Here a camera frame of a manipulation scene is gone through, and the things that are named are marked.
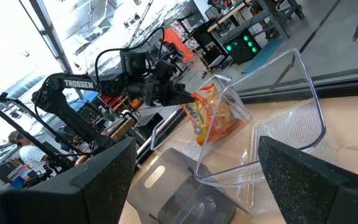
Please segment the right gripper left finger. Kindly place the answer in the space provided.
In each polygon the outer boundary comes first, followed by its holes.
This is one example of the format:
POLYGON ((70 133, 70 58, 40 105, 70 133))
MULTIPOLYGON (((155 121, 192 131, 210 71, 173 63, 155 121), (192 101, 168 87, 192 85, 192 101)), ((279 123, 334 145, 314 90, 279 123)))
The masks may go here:
POLYGON ((135 167, 126 138, 84 163, 26 190, 3 195, 10 224, 117 224, 135 167))

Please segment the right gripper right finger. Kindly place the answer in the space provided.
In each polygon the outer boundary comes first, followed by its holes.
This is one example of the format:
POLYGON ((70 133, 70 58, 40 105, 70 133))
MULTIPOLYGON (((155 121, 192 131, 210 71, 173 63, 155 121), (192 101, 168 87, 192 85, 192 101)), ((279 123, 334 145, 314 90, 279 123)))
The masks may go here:
POLYGON ((287 224, 358 224, 358 174, 268 136, 258 156, 287 224))

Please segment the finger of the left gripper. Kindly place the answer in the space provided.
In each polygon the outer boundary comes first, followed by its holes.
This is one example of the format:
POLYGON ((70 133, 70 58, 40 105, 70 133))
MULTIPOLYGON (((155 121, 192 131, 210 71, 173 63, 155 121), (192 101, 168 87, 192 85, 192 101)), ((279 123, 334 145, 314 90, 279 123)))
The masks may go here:
POLYGON ((195 98, 190 95, 167 95, 159 98, 159 103, 163 106, 181 105, 193 103, 195 98))
POLYGON ((183 83, 176 83, 172 85, 170 92, 176 99, 193 99, 194 97, 185 90, 185 87, 186 85, 183 83))

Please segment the orange chicken ramen pack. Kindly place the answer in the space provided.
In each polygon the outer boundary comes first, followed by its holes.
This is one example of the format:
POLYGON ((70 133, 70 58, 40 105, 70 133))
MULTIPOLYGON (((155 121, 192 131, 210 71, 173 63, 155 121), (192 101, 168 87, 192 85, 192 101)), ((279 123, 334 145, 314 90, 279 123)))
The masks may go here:
POLYGON ((192 122, 199 146, 223 138, 244 124, 234 116, 224 97, 218 102, 219 91, 214 84, 200 88, 192 97, 195 99, 193 103, 182 104, 181 107, 192 122))

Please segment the person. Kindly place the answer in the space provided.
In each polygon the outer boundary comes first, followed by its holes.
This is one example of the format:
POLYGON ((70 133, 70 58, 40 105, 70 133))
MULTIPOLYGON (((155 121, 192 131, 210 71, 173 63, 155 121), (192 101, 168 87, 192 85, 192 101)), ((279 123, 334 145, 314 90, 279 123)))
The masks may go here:
POLYGON ((29 167, 40 173, 45 172, 44 165, 48 163, 48 155, 27 139, 18 131, 13 131, 8 136, 11 144, 16 144, 19 148, 19 155, 22 161, 29 167))
MULTIPOLYGON (((86 141, 82 140, 82 138, 79 136, 75 136, 73 138, 73 142, 71 145, 82 153, 91 151, 89 144, 86 141)), ((75 166, 77 166, 78 164, 81 164, 86 160, 86 156, 70 156, 68 157, 68 159, 71 161, 75 161, 75 166)))

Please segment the orange cloth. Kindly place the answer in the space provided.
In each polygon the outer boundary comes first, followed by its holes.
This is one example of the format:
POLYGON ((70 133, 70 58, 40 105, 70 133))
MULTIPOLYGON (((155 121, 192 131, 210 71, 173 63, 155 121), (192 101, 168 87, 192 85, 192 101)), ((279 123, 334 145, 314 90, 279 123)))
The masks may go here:
POLYGON ((189 62, 194 56, 193 51, 183 43, 181 38, 172 28, 164 30, 164 41, 175 44, 175 47, 184 53, 184 62, 189 62))

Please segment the wide clear plastic bin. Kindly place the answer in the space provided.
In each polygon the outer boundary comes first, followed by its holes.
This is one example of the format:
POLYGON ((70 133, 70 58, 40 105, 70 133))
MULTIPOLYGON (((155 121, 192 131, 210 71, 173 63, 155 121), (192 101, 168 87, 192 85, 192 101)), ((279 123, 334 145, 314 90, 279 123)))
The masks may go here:
POLYGON ((232 82, 250 120, 228 136, 200 146, 195 178, 223 191, 253 215, 277 213, 259 161, 261 136, 337 161, 317 92, 297 49, 232 82))

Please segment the black computer green lights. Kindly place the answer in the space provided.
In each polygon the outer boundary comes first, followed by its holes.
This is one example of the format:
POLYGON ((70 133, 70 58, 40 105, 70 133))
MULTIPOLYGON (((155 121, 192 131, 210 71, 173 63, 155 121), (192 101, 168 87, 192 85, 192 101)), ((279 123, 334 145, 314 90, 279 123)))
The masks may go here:
POLYGON ((260 45, 247 29, 226 34, 221 38, 220 43, 237 65, 252 60, 261 50, 260 45))

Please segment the blue floor mat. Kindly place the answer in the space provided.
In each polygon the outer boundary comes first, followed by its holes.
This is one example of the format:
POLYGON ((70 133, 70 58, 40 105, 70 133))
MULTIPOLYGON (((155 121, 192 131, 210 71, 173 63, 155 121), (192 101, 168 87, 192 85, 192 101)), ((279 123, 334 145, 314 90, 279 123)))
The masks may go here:
POLYGON ((285 39, 283 38, 269 40, 259 53, 251 60, 250 64, 243 69, 243 71, 241 71, 241 73, 248 74, 261 67, 284 41, 285 39))

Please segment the grey metal workbench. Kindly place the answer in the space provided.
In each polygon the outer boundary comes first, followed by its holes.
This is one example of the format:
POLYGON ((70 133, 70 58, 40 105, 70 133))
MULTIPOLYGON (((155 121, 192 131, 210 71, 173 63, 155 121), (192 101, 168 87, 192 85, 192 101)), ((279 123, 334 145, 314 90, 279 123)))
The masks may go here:
POLYGON ((242 3, 210 25, 207 28, 207 32, 210 34, 215 33, 215 30, 232 16, 232 12, 237 12, 238 7, 243 8, 247 6, 252 13, 252 17, 242 24, 237 24, 235 22, 235 28, 229 32, 230 34, 234 31, 242 32, 256 24, 260 24, 262 26, 262 31, 257 32, 255 35, 265 32, 267 39, 275 35, 288 39, 289 35, 284 28, 286 21, 292 20, 292 14, 295 14, 300 20, 303 20, 305 15, 303 14, 302 6, 298 4, 296 0, 278 0, 278 2, 282 1, 288 1, 289 6, 280 9, 276 0, 242 0, 242 3))

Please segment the grey plastic bin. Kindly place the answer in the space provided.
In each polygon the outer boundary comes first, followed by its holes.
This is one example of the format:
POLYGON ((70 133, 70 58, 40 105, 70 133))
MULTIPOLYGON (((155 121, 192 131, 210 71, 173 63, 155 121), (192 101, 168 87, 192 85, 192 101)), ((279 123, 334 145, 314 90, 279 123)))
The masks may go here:
POLYGON ((235 205, 222 192, 199 183, 196 161, 167 149, 129 191, 127 201, 142 224, 229 224, 235 205))

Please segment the black rig strut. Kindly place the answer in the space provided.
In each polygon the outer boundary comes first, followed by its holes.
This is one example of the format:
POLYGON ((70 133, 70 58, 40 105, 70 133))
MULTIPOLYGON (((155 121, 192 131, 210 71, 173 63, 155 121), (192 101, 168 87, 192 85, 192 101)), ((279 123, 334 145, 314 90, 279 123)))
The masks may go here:
POLYGON ((15 128, 18 132, 23 134, 27 139, 29 139, 32 143, 34 143, 41 151, 46 153, 51 160, 55 161, 63 171, 69 170, 72 168, 70 163, 66 162, 64 159, 62 159, 63 155, 58 155, 51 150, 49 150, 47 147, 45 147, 39 140, 37 140, 35 137, 33 137, 31 134, 29 134, 27 131, 25 131, 19 124, 17 124, 13 119, 11 119, 8 115, 6 115, 4 112, 0 110, 0 117, 6 121, 8 124, 10 124, 13 128, 15 128))

